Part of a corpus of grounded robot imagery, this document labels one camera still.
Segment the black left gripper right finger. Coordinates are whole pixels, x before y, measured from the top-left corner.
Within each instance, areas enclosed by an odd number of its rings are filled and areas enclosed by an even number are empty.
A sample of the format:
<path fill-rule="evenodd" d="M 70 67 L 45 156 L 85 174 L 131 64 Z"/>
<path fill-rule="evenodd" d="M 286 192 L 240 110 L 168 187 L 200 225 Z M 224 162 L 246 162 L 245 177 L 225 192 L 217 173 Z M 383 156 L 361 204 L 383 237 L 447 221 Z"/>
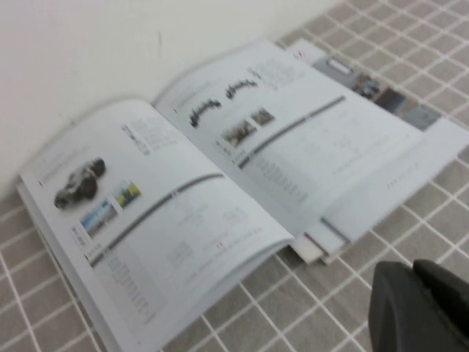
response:
<path fill-rule="evenodd" d="M 468 283 L 431 260 L 415 260 L 413 271 L 446 312 L 468 311 Z"/>

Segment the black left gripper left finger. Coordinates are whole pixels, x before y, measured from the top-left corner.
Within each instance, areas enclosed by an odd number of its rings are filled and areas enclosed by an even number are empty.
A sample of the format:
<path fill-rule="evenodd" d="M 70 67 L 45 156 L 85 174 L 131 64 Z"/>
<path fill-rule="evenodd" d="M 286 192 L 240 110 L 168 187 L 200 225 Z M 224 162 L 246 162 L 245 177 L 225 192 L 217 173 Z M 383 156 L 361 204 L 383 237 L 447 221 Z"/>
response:
<path fill-rule="evenodd" d="M 468 311 L 446 312 L 413 264 L 376 264 L 368 326 L 373 351 L 468 350 Z"/>

